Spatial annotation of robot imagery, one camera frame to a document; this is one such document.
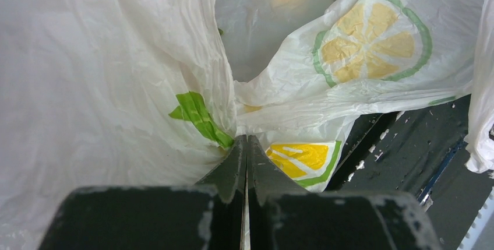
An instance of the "plastic bag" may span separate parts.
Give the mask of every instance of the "plastic bag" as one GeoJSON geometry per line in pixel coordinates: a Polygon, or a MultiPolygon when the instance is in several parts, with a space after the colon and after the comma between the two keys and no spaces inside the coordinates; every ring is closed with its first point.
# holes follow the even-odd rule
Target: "plastic bag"
{"type": "Polygon", "coordinates": [[[269,63],[283,39],[320,17],[333,0],[216,0],[234,79],[245,82],[269,63]]]}
{"type": "Polygon", "coordinates": [[[0,0],[0,248],[83,185],[192,184],[235,136],[215,0],[0,0]]]}
{"type": "Polygon", "coordinates": [[[336,0],[290,34],[258,77],[235,83],[238,133],[257,134],[282,170],[321,191],[359,115],[471,92],[483,1],[336,0]],[[315,153],[321,142],[337,153],[315,153]]]}
{"type": "Polygon", "coordinates": [[[494,170],[494,0],[485,0],[475,49],[474,80],[468,113],[467,168],[473,172],[494,170]]]}

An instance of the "green print on bag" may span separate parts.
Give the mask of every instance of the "green print on bag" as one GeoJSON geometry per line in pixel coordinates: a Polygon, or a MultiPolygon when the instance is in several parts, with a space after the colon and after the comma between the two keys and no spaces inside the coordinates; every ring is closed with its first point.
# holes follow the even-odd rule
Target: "green print on bag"
{"type": "Polygon", "coordinates": [[[201,94],[190,91],[176,95],[180,104],[168,114],[173,119],[189,121],[205,138],[217,142],[223,149],[233,144],[233,138],[223,132],[207,111],[201,94]]]}

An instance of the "lemon logo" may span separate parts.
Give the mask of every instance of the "lemon logo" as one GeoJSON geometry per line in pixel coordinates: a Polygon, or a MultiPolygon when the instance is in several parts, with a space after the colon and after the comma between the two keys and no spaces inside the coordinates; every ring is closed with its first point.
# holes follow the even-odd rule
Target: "lemon logo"
{"type": "Polygon", "coordinates": [[[316,36],[313,64],[330,87],[353,79],[396,81],[431,57],[427,27],[399,0],[359,0],[333,27],[316,36]]]}
{"type": "Polygon", "coordinates": [[[341,142],[272,144],[266,155],[302,187],[326,182],[340,156],[341,142]]]}

